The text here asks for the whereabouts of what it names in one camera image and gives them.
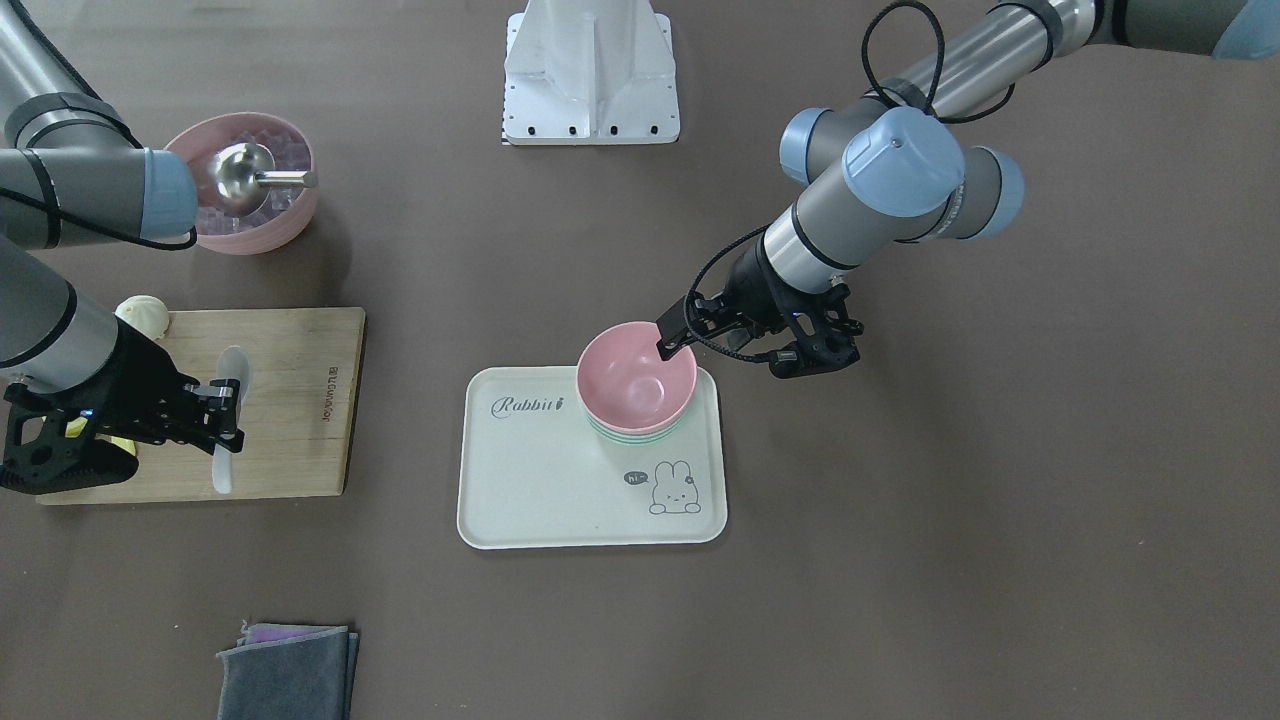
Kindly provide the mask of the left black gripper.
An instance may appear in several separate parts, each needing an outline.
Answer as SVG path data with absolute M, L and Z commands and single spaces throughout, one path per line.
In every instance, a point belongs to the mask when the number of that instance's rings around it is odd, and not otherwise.
M 740 245 L 748 250 L 724 288 L 707 297 L 705 274 Z M 849 287 L 837 282 L 818 293 L 795 290 L 774 272 L 760 240 L 737 240 L 717 252 L 684 296 L 684 320 L 658 320 L 662 361 L 699 343 L 741 363 L 765 364 L 778 379 L 842 370 L 860 359 L 864 325 L 849 315 Z

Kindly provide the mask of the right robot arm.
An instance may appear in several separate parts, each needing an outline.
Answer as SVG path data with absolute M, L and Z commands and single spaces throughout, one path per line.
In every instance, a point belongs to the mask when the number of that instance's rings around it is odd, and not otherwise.
M 120 241 L 183 250 L 197 193 L 143 146 L 19 1 L 3 4 L 3 487 L 60 493 L 131 479 L 119 439 L 237 454 L 241 377 L 201 382 L 37 251 Z

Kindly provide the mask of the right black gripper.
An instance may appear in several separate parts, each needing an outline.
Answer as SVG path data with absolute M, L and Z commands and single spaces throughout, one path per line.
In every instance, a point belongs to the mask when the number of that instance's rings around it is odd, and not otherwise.
M 79 386 L 56 393 L 36 393 L 20 382 L 6 387 L 3 488 L 46 495 L 128 480 L 140 460 L 115 438 L 242 451 L 246 380 L 202 384 L 179 372 L 163 347 L 123 320 L 116 325 L 105 365 Z

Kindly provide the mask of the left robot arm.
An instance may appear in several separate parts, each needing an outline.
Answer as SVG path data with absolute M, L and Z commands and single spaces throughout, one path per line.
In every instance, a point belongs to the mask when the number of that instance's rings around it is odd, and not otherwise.
M 974 240 L 1007 227 L 1025 181 L 1006 154 L 963 149 L 952 127 L 987 117 L 1015 83 L 1091 44 L 1258 60 L 1277 53 L 1275 1 L 1001 1 L 954 44 L 878 79 L 850 108 L 800 111 L 780 164 L 804 187 L 739 241 L 724 288 L 691 288 L 658 320 L 671 360 L 700 343 L 781 379 L 855 363 L 860 322 L 844 275 L 888 243 Z

